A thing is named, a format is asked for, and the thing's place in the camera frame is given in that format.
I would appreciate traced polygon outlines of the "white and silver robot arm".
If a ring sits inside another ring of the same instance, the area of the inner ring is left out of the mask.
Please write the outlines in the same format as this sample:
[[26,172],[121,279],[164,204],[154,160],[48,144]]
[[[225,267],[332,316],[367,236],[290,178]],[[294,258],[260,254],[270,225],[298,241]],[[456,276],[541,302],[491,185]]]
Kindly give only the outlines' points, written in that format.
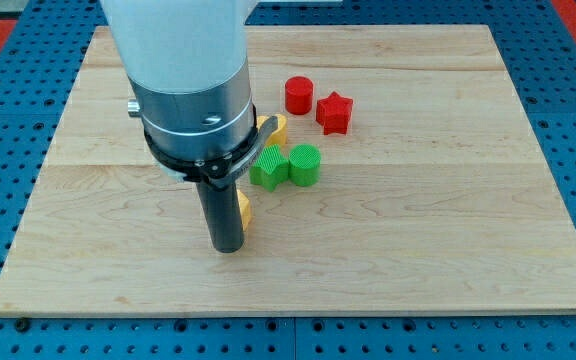
[[257,131],[249,0],[101,0],[152,155],[192,182],[234,178]]

